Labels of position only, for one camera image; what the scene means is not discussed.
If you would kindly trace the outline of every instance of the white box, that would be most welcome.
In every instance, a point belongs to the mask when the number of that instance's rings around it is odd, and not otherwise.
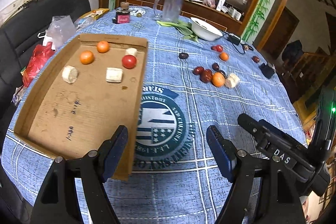
[[[219,11],[219,12],[221,11],[221,9],[222,9],[222,7],[223,7],[225,1],[226,1],[226,0],[219,0],[219,2],[218,2],[218,4],[217,4],[217,8],[216,8],[217,11]]]

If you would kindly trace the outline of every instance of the black sofa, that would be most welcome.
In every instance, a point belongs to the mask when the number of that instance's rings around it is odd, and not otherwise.
[[[20,71],[29,63],[38,38],[53,16],[70,15],[75,21],[89,12],[89,0],[32,0],[0,27],[0,153],[16,107],[11,103],[22,85]],[[29,223],[31,206],[22,198],[0,165],[1,223]]]

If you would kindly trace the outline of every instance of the red label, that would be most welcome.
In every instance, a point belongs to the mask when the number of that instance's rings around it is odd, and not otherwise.
[[[117,23],[128,23],[129,22],[129,15],[118,15],[117,16]]]

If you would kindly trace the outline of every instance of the glass pitcher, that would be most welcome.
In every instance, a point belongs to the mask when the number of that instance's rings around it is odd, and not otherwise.
[[[159,1],[160,0],[155,0],[154,2],[153,9],[155,16],[156,17],[162,16],[161,21],[164,22],[177,22],[184,0],[165,0],[162,14],[158,14],[156,9]]]

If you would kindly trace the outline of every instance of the blue plaid tablecloth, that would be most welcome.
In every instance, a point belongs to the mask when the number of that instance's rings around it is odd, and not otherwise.
[[[237,117],[243,112],[256,120],[265,119],[303,144],[305,135],[278,77],[266,79],[251,60],[257,55],[265,62],[256,50],[241,55],[225,36],[214,42],[184,40],[175,28],[159,26],[151,8],[143,9],[146,14],[142,18],[131,16],[130,23],[113,24],[115,11],[111,11],[81,31],[144,37],[149,42],[135,148],[137,159],[128,182],[109,179],[105,183],[106,193],[123,224],[211,224],[231,184],[221,176],[206,142],[209,125],[216,125],[238,149],[257,157],[262,155],[251,135],[237,125]],[[221,44],[229,54],[227,62],[210,49],[216,44]],[[189,58],[179,59],[180,52],[187,52]],[[214,62],[227,74],[235,73],[241,79],[234,89],[204,84],[193,75],[195,67],[211,68]],[[18,106],[2,153],[4,170],[31,204],[52,160],[17,139],[13,128],[35,82],[36,79]],[[79,179],[76,187],[83,219],[91,223]],[[253,211],[257,189],[256,182],[244,222]]]

